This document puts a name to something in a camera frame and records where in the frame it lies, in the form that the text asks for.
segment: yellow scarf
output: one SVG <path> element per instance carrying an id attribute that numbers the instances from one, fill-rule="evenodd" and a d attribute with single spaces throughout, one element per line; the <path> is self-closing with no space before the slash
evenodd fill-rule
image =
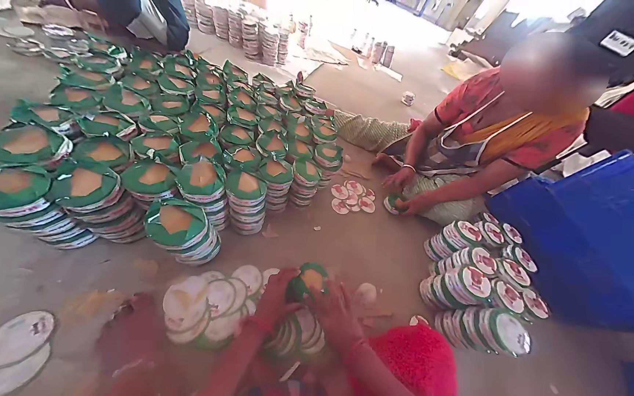
<path id="1" fill-rule="evenodd" d="M 574 114 L 561 116 L 549 116 L 534 113 L 530 114 L 515 125 L 490 139 L 486 148 L 483 150 L 483 153 L 481 153 L 480 163 L 482 165 L 490 164 L 494 160 L 503 157 L 506 153 L 519 149 L 525 143 L 532 142 L 534 139 L 537 139 L 550 131 L 555 131 L 567 125 L 586 122 L 588 114 L 588 108 Z M 457 138 L 456 140 L 460 144 L 480 142 L 522 116 L 523 114 L 516 115 L 515 117 L 511 117 L 505 121 L 498 122 L 498 124 L 491 125 L 488 128 Z"/>

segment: bangle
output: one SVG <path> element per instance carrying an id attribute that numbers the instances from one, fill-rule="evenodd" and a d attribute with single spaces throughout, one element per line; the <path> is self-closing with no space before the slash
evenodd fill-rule
<path id="1" fill-rule="evenodd" d="M 368 345 L 368 342 L 364 338 L 360 338 L 356 340 L 354 344 L 351 345 L 351 348 L 349 348 L 349 352 L 347 353 L 346 356 L 344 356 L 344 365 L 346 366 L 351 365 L 351 361 L 354 359 L 354 357 L 357 354 L 358 347 L 362 345 Z"/>

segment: floor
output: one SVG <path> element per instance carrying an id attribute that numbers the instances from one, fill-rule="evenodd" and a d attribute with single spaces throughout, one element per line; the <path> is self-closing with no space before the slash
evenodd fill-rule
<path id="1" fill-rule="evenodd" d="M 404 21 L 415 19 L 400 9 L 390 11 L 399 13 Z M 4 43 L 0 37 L 0 127 L 17 98 L 44 100 L 56 75 L 55 65 L 48 60 L 16 55 Z M 400 83 L 383 71 L 360 67 L 348 54 L 348 66 L 324 65 L 309 77 L 308 84 L 342 109 L 407 121 L 427 114 L 457 84 L 439 71 L 448 62 L 444 54 L 434 41 L 397 50 L 392 69 L 402 75 Z M 410 108 L 400 103 L 401 93 L 407 90 L 416 94 Z M 347 144 L 345 152 L 352 157 L 348 168 L 365 175 L 367 180 L 361 181 L 383 197 L 379 180 L 384 175 L 368 165 L 372 154 Z M 270 268 L 316 261 L 342 274 L 352 285 L 370 282 L 383 290 L 378 300 L 394 315 L 381 327 L 403 325 L 413 314 L 428 316 L 416 286 L 427 276 L 422 241 L 438 227 L 426 220 L 395 218 L 380 206 L 373 214 L 340 216 L 330 209 L 330 201 L 330 194 L 322 191 L 307 209 L 289 208 L 270 216 L 267 223 L 277 238 L 223 232 L 221 253 L 202 268 L 175 263 L 149 240 L 134 245 L 98 241 L 77 251 L 59 252 L 0 226 L 0 324 L 35 309 L 52 311 L 60 321 L 51 361 L 21 394 L 88 395 L 97 368 L 94 340 L 119 295 L 150 290 L 162 296 L 173 278 L 205 270 L 231 272 L 243 264 Z M 157 262 L 157 271 L 140 259 Z M 553 320 L 530 330 L 534 351 L 522 359 L 456 350 L 460 394 L 626 393 L 617 355 L 607 343 L 598 341 L 596 331 Z M 201 383 L 212 356 L 187 347 L 173 352 L 187 379 L 193 385 Z"/>

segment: woman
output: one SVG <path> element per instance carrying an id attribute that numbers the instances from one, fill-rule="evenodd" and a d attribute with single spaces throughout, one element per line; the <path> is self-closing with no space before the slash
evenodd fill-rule
<path id="1" fill-rule="evenodd" d="M 447 95 L 424 121 L 381 122 L 334 111 L 339 135 L 399 168 L 383 185 L 402 191 L 406 215 L 440 224 L 483 209 L 483 194 L 554 159 L 583 132 L 608 83 L 591 43 L 541 33 L 500 67 Z"/>
<path id="2" fill-rule="evenodd" d="M 366 340 L 351 312 L 344 285 L 330 285 L 328 294 L 313 291 L 313 310 L 336 360 L 322 368 L 316 382 L 286 384 L 260 356 L 265 338 L 300 304 L 287 304 L 285 291 L 299 270 L 284 268 L 271 276 L 256 313 L 221 352 L 195 396 L 231 396 L 244 385 L 249 395 L 456 395 L 452 350 L 424 324 L 392 329 Z M 168 341 L 152 298 L 138 294 L 124 303 L 105 325 L 99 351 L 108 374 L 100 394 L 114 396 L 179 396 L 178 370 L 168 358 Z"/>

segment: blue container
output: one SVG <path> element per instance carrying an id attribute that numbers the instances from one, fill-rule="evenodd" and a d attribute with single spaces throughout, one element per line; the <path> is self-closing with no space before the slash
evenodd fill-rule
<path id="1" fill-rule="evenodd" d="M 562 320 L 634 331 L 634 154 L 553 183 L 533 177 L 487 202 L 524 238 L 533 285 Z"/>

